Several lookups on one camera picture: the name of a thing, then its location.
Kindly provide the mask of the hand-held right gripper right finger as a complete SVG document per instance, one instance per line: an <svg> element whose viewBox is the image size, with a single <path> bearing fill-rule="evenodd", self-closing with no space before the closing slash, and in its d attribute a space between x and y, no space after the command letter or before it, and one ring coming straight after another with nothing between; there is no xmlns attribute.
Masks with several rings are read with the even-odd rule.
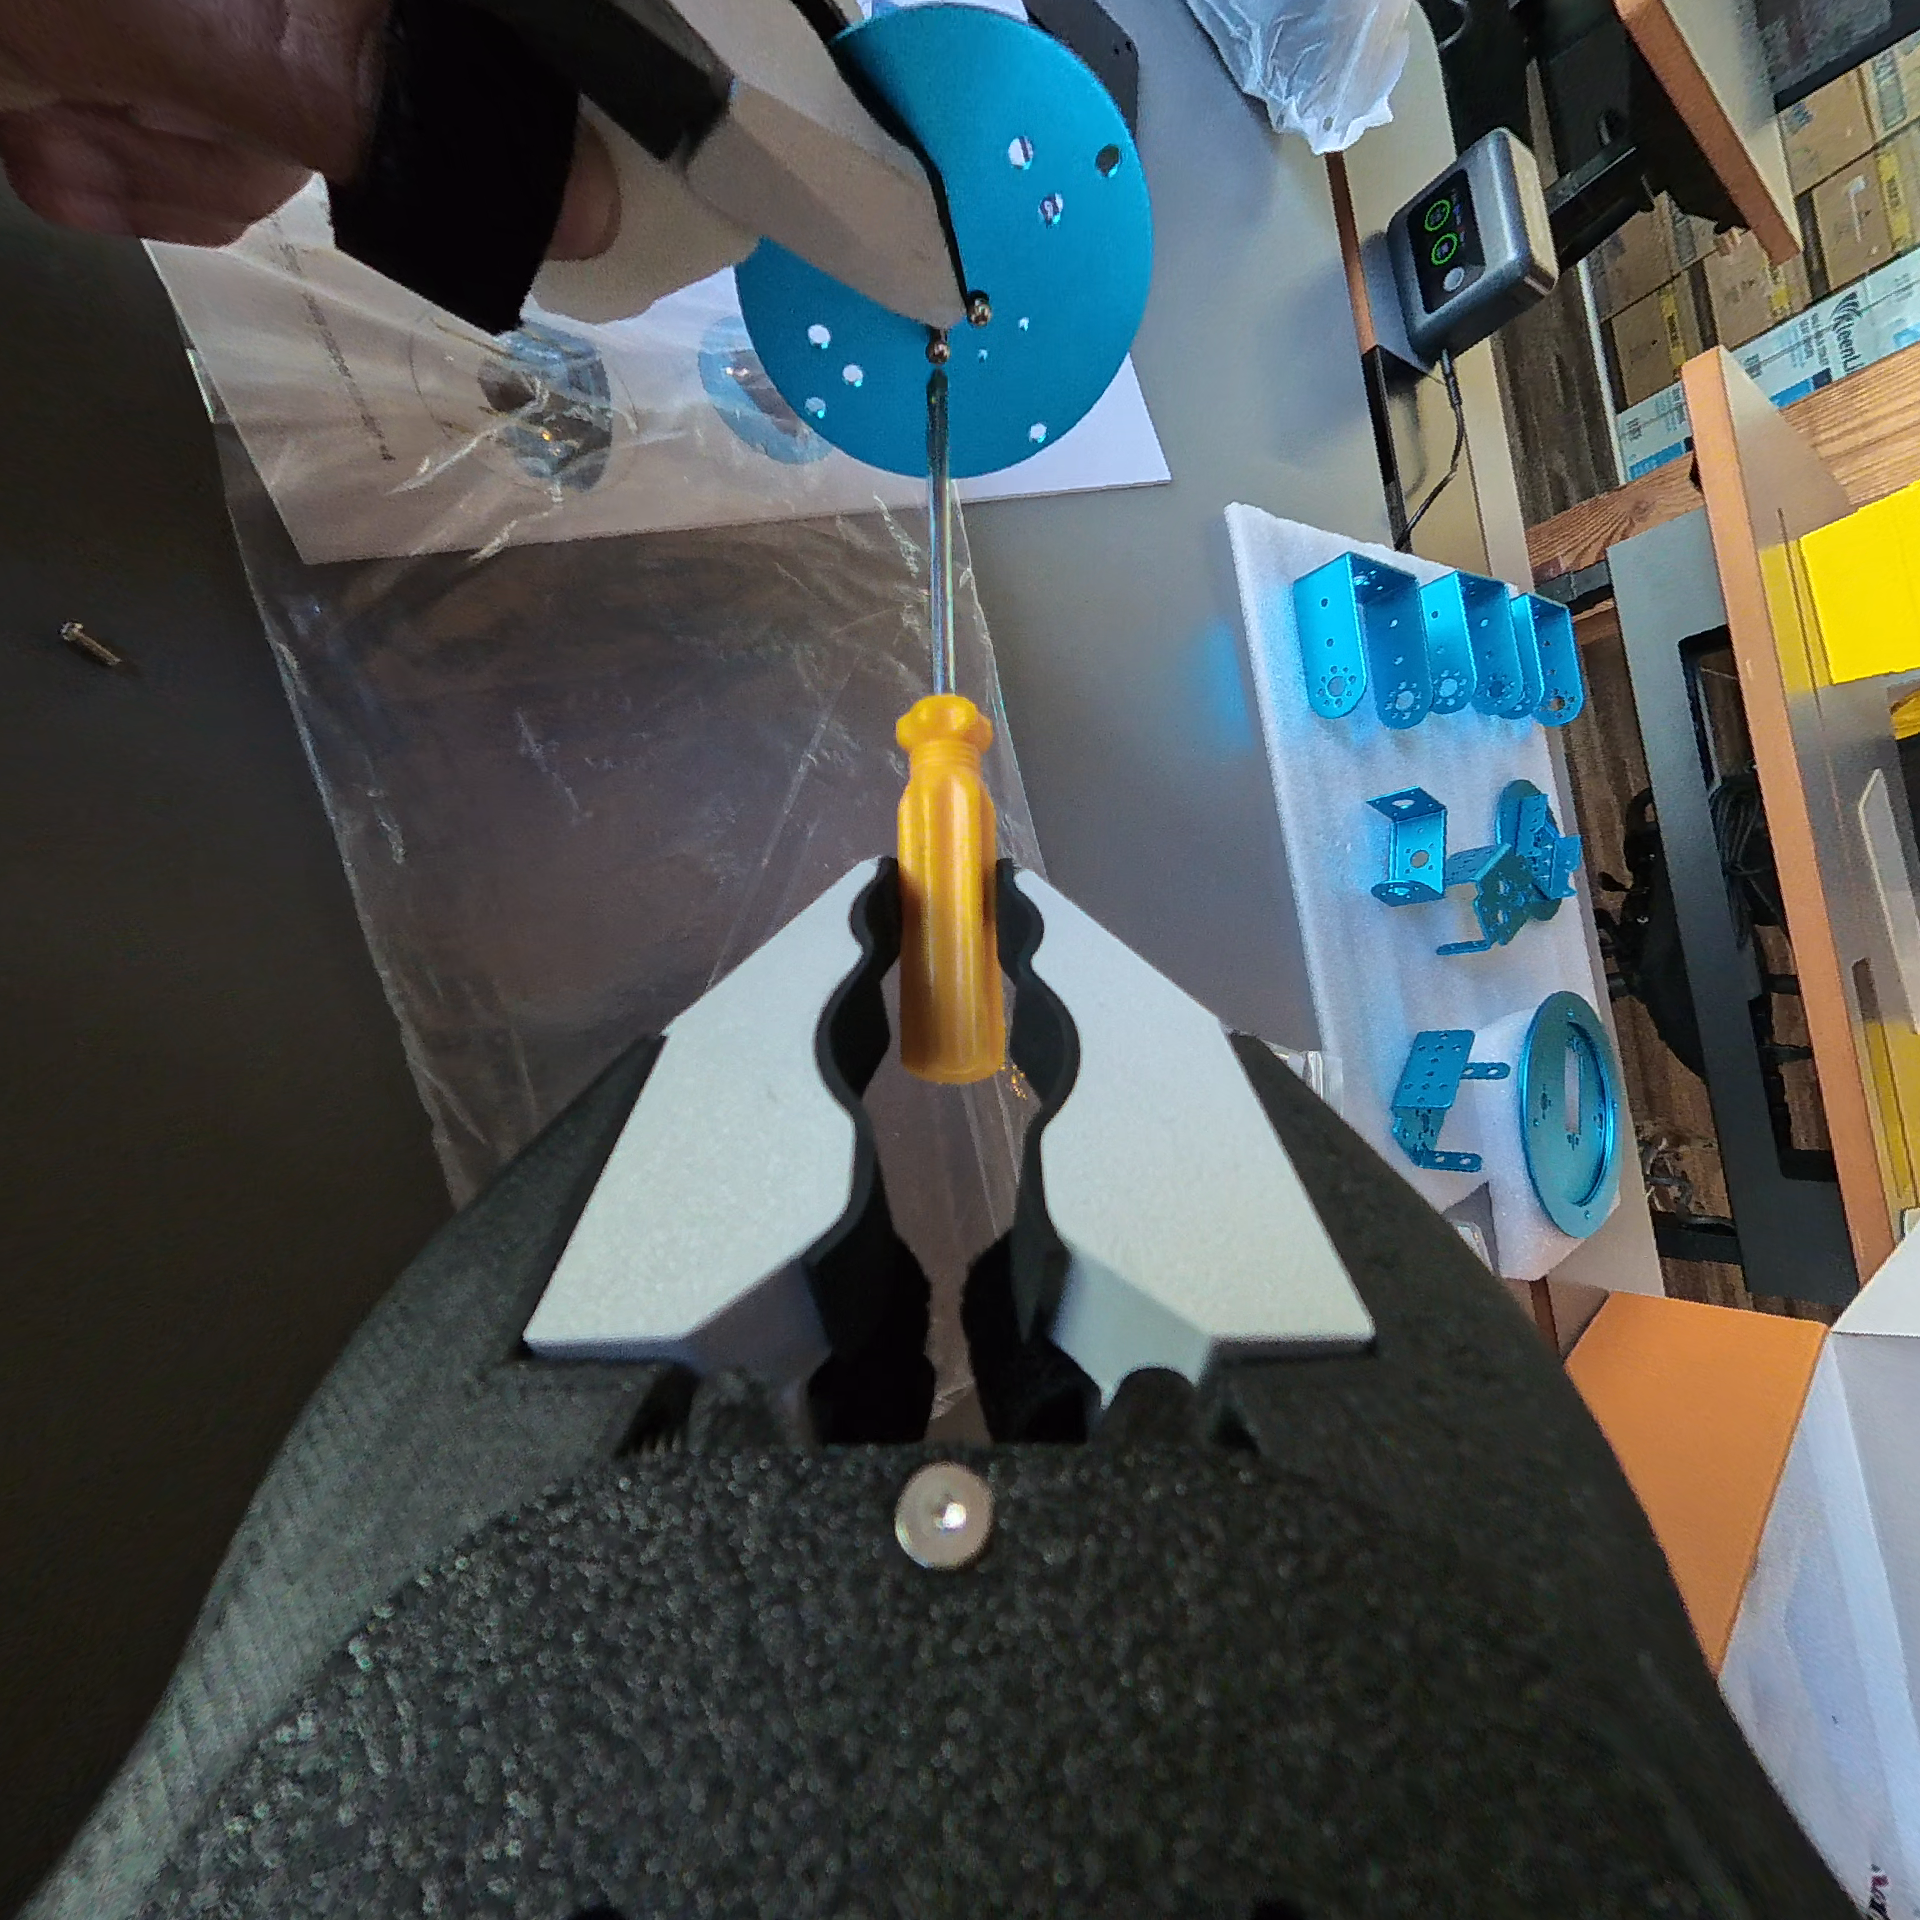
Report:
<svg viewBox="0 0 1920 1920"><path fill-rule="evenodd" d="M1141 1371L1362 1354L1344 1261L1228 1029L1037 875L999 864L1013 1066L1037 1100L1015 1224L963 1322L997 1443L1067 1443Z"/></svg>

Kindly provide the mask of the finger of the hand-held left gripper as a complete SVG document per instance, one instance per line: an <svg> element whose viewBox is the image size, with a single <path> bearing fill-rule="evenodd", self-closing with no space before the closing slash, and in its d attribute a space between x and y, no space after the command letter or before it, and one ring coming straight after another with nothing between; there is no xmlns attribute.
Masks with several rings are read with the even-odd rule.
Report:
<svg viewBox="0 0 1920 1920"><path fill-rule="evenodd" d="M832 54L860 21L857 2L648 4L648 28L717 93L716 122L669 166L733 227L949 330L967 318L967 292L933 176Z"/></svg>

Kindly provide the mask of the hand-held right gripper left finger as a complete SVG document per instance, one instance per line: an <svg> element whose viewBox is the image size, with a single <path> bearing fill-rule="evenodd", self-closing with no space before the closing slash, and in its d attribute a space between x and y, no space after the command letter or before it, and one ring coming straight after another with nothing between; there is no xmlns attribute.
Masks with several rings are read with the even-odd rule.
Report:
<svg viewBox="0 0 1920 1920"><path fill-rule="evenodd" d="M929 1282L863 1104L898 950L896 862L865 860L665 1029L536 1355L743 1371L831 1444L923 1438Z"/></svg>

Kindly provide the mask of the blue round metal plate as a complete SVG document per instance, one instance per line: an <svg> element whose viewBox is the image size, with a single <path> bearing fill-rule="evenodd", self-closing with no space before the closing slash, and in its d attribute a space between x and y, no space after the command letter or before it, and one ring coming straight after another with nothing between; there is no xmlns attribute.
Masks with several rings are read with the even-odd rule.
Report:
<svg viewBox="0 0 1920 1920"><path fill-rule="evenodd" d="M917 4L834 52L938 166L985 325L949 334L951 476L1032 460L1111 386L1146 311L1152 218L1133 136L1073 47L1015 15ZM781 397L845 455L929 474L935 375L922 322L763 239L736 267L752 348Z"/></svg>

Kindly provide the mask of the yellow-handled screwdriver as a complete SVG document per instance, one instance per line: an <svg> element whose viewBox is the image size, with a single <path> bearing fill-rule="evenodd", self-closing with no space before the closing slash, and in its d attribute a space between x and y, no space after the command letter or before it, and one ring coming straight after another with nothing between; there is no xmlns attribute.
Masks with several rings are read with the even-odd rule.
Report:
<svg viewBox="0 0 1920 1920"><path fill-rule="evenodd" d="M1004 1066L995 924L997 815L981 780L993 723L955 687L949 376L929 375L929 628L933 693L898 723L901 1061L938 1085Z"/></svg>

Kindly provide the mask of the grey desk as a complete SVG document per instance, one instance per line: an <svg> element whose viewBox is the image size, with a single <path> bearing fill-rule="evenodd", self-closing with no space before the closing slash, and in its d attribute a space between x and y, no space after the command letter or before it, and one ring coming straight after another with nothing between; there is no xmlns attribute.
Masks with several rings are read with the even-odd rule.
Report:
<svg viewBox="0 0 1920 1920"><path fill-rule="evenodd" d="M628 1047L379 1303L265 1195L296 991L243 885L5 907L5 1854L58 1916L1688 1916L1647 1523L1496 1285L1268 1047L1383 1350L963 1456L509 1355Z"/></svg>

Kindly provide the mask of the person's left hand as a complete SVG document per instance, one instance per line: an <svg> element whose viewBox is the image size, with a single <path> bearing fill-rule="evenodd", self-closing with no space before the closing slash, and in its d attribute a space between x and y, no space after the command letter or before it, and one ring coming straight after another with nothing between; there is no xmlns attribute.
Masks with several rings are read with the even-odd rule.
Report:
<svg viewBox="0 0 1920 1920"><path fill-rule="evenodd" d="M610 248L619 181L496 4L5 2L5 173L50 223L216 248L327 181L378 267L495 210Z"/></svg>

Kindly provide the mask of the white crumpled plastic bag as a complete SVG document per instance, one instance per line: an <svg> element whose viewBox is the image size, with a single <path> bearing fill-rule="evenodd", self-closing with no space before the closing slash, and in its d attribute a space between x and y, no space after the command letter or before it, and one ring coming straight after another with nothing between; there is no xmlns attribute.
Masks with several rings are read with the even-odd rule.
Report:
<svg viewBox="0 0 1920 1920"><path fill-rule="evenodd" d="M1389 123L1409 58L1411 2L1188 2L1234 82L1273 131L1314 156Z"/></svg>

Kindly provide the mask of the orange cardboard box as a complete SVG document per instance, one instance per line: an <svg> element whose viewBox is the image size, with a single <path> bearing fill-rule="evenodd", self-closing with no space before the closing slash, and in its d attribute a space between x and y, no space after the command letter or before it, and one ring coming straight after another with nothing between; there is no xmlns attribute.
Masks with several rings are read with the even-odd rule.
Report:
<svg viewBox="0 0 1920 1920"><path fill-rule="evenodd" d="M1611 1292L1569 1376L1642 1499L1722 1668L1829 1331Z"/></svg>

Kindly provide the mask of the grey device with green display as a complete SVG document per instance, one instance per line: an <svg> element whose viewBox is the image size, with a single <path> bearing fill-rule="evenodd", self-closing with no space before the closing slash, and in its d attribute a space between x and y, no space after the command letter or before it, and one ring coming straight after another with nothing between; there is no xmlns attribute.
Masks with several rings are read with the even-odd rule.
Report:
<svg viewBox="0 0 1920 1920"><path fill-rule="evenodd" d="M1559 261L1529 146L1491 127L1386 229L1415 365L1460 355L1546 299Z"/></svg>

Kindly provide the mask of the wood-edged grey table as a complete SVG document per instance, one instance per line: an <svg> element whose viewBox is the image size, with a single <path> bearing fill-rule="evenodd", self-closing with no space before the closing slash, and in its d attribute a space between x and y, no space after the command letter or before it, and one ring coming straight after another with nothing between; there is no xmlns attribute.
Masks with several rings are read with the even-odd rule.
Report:
<svg viewBox="0 0 1920 1920"><path fill-rule="evenodd" d="M1916 844L1884 679L1835 680L1801 539L1840 483L1733 355L1682 372L1704 508L1609 557L1745 1285L1845 1304L1916 1207ZM1781 1144L1713 790L1745 723L1829 1144Z"/></svg>
<svg viewBox="0 0 1920 1920"><path fill-rule="evenodd" d="M1784 266L1803 247L1769 61L1752 2L1615 2L1720 186Z"/></svg>

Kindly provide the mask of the yellow open storage bin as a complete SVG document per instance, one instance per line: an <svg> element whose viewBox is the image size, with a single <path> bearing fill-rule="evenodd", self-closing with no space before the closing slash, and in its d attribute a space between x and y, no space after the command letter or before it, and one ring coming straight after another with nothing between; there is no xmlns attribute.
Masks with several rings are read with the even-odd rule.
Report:
<svg viewBox="0 0 1920 1920"><path fill-rule="evenodd" d="M1817 686L1919 670L1916 539L1907 492L1767 550L1767 590L1810 638Z"/></svg>

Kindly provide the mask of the black metal base plate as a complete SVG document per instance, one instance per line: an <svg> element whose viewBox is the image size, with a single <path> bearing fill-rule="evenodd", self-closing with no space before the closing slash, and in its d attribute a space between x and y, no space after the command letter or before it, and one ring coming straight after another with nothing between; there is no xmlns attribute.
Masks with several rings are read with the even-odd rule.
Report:
<svg viewBox="0 0 1920 1920"><path fill-rule="evenodd" d="M1138 133L1141 59L1133 39L1092 0L1027 0L1029 21L1069 47L1115 100L1130 135Z"/></svg>

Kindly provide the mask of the small blue U bracket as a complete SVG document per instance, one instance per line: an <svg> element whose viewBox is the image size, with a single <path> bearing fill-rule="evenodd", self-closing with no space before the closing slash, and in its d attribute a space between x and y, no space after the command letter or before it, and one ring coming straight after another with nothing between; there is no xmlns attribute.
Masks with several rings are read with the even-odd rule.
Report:
<svg viewBox="0 0 1920 1920"><path fill-rule="evenodd" d="M1386 904L1426 904L1449 886L1449 810L1425 786L1367 799L1386 819L1383 878L1371 893Z"/></svg>

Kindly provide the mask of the blue bracket with round base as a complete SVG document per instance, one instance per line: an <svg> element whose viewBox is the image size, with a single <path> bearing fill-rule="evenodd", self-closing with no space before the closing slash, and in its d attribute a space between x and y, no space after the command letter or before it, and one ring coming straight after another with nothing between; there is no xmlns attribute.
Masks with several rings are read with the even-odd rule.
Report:
<svg viewBox="0 0 1920 1920"><path fill-rule="evenodd" d="M1581 864L1581 839L1561 832L1552 802L1543 788L1513 780L1497 802L1497 832L1528 870L1531 892L1546 904L1531 907L1537 918L1549 918L1561 901L1578 893L1576 875Z"/></svg>

